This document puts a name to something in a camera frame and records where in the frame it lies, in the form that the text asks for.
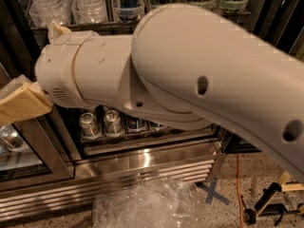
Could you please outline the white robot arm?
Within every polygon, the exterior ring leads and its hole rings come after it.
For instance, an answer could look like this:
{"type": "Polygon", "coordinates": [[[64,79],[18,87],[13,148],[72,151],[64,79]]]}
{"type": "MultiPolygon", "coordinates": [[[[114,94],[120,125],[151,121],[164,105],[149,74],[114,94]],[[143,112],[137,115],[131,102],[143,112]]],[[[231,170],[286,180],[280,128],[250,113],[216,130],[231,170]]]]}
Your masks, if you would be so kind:
{"type": "Polygon", "coordinates": [[[208,9],[169,4],[130,35],[51,26],[35,76],[1,92],[14,124],[106,105],[180,130],[218,124],[304,181],[304,65],[208,9]]]}

